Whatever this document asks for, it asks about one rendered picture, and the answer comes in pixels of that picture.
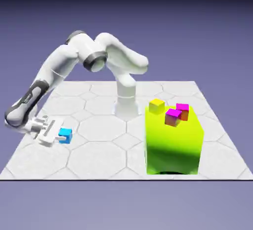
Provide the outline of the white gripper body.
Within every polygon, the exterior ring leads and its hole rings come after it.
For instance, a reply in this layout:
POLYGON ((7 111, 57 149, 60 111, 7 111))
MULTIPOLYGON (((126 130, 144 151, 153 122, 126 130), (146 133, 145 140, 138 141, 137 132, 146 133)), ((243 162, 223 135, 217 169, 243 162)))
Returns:
POLYGON ((51 147, 59 137, 59 131, 62 127, 63 119, 49 119, 45 129, 42 129, 38 135, 38 143, 51 147))

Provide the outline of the small blue cube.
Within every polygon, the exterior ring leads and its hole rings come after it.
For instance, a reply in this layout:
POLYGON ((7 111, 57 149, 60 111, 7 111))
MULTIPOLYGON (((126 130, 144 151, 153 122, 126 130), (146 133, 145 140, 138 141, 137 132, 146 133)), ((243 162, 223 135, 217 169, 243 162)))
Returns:
POLYGON ((66 141, 59 142, 59 143, 69 144, 72 140, 72 137, 73 137, 73 131, 72 131, 72 129, 69 129, 69 128, 61 128, 59 130, 58 136, 62 136, 62 137, 66 138, 66 141))

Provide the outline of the small yellow cube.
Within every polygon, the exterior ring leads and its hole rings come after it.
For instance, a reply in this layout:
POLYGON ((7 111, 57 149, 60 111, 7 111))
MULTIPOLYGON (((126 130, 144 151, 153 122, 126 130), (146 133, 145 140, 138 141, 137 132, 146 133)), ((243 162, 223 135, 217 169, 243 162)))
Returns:
POLYGON ((159 115, 164 112, 165 101, 160 99, 153 99, 149 102, 149 112, 159 115))

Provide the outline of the small magenta cube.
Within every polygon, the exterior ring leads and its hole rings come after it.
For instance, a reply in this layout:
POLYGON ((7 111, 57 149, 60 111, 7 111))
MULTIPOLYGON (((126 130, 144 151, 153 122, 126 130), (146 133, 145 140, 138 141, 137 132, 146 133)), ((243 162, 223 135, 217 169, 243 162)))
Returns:
POLYGON ((178 109, 168 109, 165 113, 165 124, 170 126, 178 126, 180 123, 182 111, 178 109))
POLYGON ((189 116, 189 105, 188 104, 182 104, 177 103, 176 109, 178 111, 181 111, 181 114, 179 115, 180 120, 187 121, 189 116))

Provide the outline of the large lime green box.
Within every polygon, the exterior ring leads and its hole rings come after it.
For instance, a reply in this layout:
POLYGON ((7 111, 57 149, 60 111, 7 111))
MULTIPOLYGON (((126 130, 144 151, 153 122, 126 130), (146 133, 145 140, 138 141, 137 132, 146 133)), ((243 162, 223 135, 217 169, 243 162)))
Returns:
POLYGON ((191 106, 188 120, 177 126, 166 125, 165 113, 157 115, 146 107, 145 136, 147 174, 198 174, 204 130, 191 106))

